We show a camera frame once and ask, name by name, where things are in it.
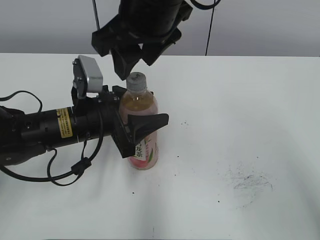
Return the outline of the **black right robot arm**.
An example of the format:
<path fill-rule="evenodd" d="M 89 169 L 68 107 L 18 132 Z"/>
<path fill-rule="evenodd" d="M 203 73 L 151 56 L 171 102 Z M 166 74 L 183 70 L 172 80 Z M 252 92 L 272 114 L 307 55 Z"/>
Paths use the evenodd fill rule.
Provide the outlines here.
<path fill-rule="evenodd" d="M 192 10 L 184 0 L 122 0 L 118 14 L 92 33 L 91 45 L 101 57 L 112 55 L 125 80 L 140 60 L 151 66 L 182 37 L 178 25 Z"/>

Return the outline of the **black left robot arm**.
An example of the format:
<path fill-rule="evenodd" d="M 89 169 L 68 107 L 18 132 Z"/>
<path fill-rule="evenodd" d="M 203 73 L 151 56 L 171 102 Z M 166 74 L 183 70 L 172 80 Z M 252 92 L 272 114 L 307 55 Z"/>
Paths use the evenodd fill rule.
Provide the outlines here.
<path fill-rule="evenodd" d="M 109 91 L 105 85 L 98 96 L 78 99 L 73 88 L 73 106 L 29 114 L 1 106 L 1 165 L 18 165 L 44 154 L 50 148 L 73 145 L 100 136 L 111 136 L 123 158 L 133 156 L 136 145 L 168 124 L 169 115 L 130 114 L 124 123 L 119 106 L 125 91 L 120 86 L 113 86 Z"/>

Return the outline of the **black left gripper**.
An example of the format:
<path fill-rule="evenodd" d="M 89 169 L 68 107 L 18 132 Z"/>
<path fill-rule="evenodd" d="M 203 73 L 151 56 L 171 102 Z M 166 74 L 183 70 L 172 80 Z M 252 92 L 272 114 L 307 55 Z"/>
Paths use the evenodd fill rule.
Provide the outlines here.
<path fill-rule="evenodd" d="M 96 97 L 78 99 L 76 89 L 71 89 L 72 133 L 78 137 L 79 142 L 111 136 L 121 156 L 128 158 L 135 154 L 135 144 L 168 125 L 167 113 L 129 114 L 126 127 L 119 114 L 120 99 L 126 91 L 126 88 L 118 85 L 112 86 L 109 91 L 108 86 L 104 85 Z"/>

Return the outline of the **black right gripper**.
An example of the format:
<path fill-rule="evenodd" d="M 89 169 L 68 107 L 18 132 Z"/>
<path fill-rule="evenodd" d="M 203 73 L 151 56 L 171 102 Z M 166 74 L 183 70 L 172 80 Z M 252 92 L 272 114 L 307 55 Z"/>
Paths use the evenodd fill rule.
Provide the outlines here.
<path fill-rule="evenodd" d="M 141 57 L 151 66 L 181 37 L 182 33 L 176 24 L 164 35 L 155 36 L 150 33 L 133 32 L 129 25 L 116 15 L 104 27 L 92 33 L 91 45 L 102 57 L 111 52 L 114 71 L 124 81 Z"/>

